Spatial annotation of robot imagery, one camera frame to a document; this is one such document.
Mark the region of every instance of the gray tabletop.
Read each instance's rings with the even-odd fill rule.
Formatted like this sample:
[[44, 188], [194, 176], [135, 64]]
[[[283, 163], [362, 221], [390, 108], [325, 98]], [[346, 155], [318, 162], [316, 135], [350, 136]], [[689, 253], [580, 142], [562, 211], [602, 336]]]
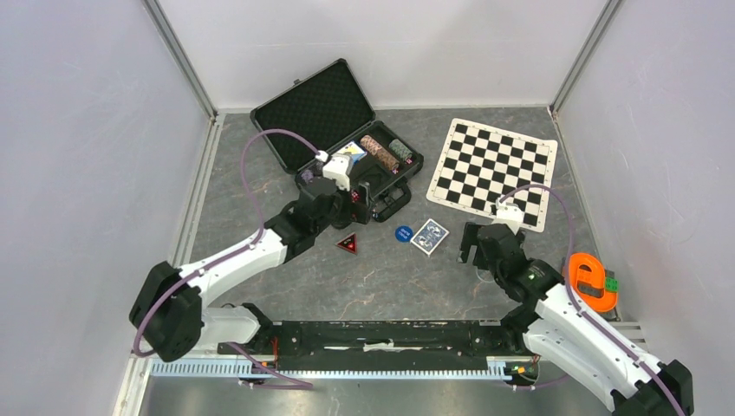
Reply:
[[[315, 246], [289, 263], [238, 285], [217, 301], [255, 303], [274, 320], [494, 319], [515, 303], [495, 283], [478, 280], [471, 265], [456, 263], [463, 225], [489, 224], [466, 212], [429, 202], [426, 191], [453, 118], [557, 140], [545, 108], [467, 108], [379, 111], [402, 139], [423, 153], [425, 166], [411, 181], [412, 201], [384, 223], [329, 228]], [[257, 217], [240, 183], [239, 159], [244, 142], [257, 130], [248, 114], [228, 114], [211, 173], [192, 260], [206, 257], [248, 237]], [[264, 142], [250, 148], [246, 170], [266, 218], [298, 196]], [[557, 155], [552, 187], [568, 203], [575, 222], [576, 249], [595, 253], [589, 224], [569, 172], [565, 153]], [[543, 233], [529, 232], [525, 249], [531, 257], [558, 264], [567, 249], [568, 231], [559, 204], [551, 200]], [[394, 236], [400, 225], [418, 229], [433, 218], [450, 234], [427, 257]], [[335, 247], [356, 233], [358, 255]]]

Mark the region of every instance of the blue round token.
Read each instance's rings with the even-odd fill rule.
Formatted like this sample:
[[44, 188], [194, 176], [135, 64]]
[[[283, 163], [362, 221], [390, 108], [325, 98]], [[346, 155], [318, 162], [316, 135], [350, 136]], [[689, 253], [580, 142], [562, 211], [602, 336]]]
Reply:
[[402, 225], [395, 229], [395, 238], [402, 242], [407, 243], [411, 237], [413, 237], [413, 230], [406, 227], [405, 225]]

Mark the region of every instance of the checkered mat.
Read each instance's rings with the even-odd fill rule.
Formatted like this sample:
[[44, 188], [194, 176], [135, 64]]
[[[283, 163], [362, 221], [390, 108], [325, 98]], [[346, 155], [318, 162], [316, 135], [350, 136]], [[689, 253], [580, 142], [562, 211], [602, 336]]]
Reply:
[[[557, 143], [454, 119], [426, 197], [438, 204], [495, 217], [495, 202], [513, 189], [551, 186]], [[510, 199], [524, 212], [523, 228], [541, 232], [549, 193], [521, 191]]]

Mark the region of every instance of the red triangular object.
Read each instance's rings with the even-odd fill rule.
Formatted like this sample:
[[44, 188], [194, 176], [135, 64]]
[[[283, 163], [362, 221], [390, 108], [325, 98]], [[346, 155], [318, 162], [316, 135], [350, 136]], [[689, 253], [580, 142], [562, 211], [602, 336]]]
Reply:
[[352, 254], [357, 254], [357, 242], [354, 240], [354, 233], [343, 238], [337, 243], [337, 247], [349, 251]]

